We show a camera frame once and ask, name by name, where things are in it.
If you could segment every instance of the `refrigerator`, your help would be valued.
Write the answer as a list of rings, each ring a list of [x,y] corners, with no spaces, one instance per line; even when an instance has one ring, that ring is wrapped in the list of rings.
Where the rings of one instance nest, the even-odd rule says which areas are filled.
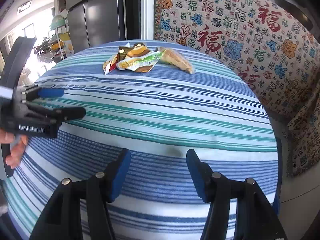
[[[66,0],[66,7],[75,53],[111,41],[141,38],[140,0]]]

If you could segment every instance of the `table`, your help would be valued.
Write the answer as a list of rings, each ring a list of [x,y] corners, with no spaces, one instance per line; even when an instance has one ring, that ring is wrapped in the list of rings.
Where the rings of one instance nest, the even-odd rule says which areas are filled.
[[[57,139],[31,138],[20,167],[5,181],[9,213],[24,238],[63,178],[86,179],[102,171],[122,148],[131,150],[131,166],[121,195],[108,205],[117,239],[200,238],[209,205],[197,196],[188,172],[190,148],[229,179],[253,177],[273,202],[276,140],[249,87],[214,58],[161,41],[146,44],[176,49],[196,73],[156,64],[149,73],[116,69],[104,75],[104,61],[126,43],[81,51],[38,80],[44,87],[63,88],[65,94],[37,103],[84,106],[87,115],[64,123]],[[88,239],[85,207],[82,202]],[[236,202],[231,201],[227,239],[233,236],[235,213]]]

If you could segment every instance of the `human hand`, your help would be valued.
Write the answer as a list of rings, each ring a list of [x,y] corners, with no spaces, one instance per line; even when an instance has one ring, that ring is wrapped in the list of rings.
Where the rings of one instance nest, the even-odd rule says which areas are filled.
[[[9,143],[12,143],[13,141],[14,141],[14,135],[12,133],[8,133],[0,129],[0,143],[9,144]],[[27,144],[28,144],[28,136],[21,135],[21,139],[18,142],[18,144],[11,149],[11,155],[8,155],[5,158],[5,163],[7,165],[10,165],[12,169],[14,169],[20,164],[21,158],[23,156],[23,153]]]

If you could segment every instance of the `floor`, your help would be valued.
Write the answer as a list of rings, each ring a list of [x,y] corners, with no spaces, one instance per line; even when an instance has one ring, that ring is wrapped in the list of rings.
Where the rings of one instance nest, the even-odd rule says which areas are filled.
[[[288,144],[283,132],[286,127],[271,119],[274,133],[283,142],[283,174],[279,219],[288,240],[300,240],[320,210],[320,164],[304,174],[291,178],[286,175]]]

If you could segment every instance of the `gray refrigerator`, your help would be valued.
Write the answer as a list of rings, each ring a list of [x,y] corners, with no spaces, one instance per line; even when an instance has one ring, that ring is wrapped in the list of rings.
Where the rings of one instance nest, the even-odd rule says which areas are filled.
[[[136,7],[135,13],[140,14],[140,0],[130,0],[130,3],[132,2],[135,3],[133,5]],[[125,0],[66,0],[66,7],[70,36],[75,53],[103,43],[128,38],[126,28],[126,12],[128,9],[126,9]],[[140,25],[140,17],[138,18],[136,19],[137,22],[134,23],[135,28]],[[138,39],[139,33],[134,36],[130,38]]]

